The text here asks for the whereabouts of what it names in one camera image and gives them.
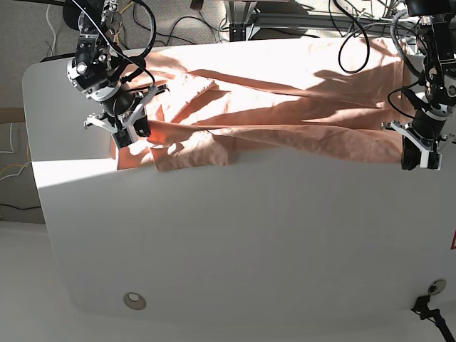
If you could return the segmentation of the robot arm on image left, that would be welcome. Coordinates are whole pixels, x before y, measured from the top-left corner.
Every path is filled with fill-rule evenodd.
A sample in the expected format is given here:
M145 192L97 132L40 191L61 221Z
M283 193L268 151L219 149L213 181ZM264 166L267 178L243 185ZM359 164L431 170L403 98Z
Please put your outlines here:
M66 74L75 89L102 108L85 119L84 127L108 131L119 147L150 136L145 106L166 89L156 84L145 60L155 44L155 16L144 1L137 4L148 14L150 39L140 54L127 56L114 41L123 25L118 3L74 1L81 11L80 35Z

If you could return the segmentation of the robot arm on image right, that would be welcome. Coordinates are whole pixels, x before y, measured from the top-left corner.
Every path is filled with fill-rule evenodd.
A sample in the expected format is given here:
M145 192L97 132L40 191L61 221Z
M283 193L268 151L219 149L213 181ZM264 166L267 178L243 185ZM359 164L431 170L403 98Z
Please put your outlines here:
M442 133L447 119L455 111L455 49L450 28L455 11L449 1L406 1L405 7L393 17L390 35L401 60L417 80L389 92L388 102L394 108L391 96L400 92L415 114L410 116L396 108L411 121L402 124L394 120L383 123L382 127L402 135L401 167L404 170L416 167L439 170L443 148L455 142L454 134ZM422 71L412 65L395 33L404 15L419 18L415 37L418 50L424 55Z

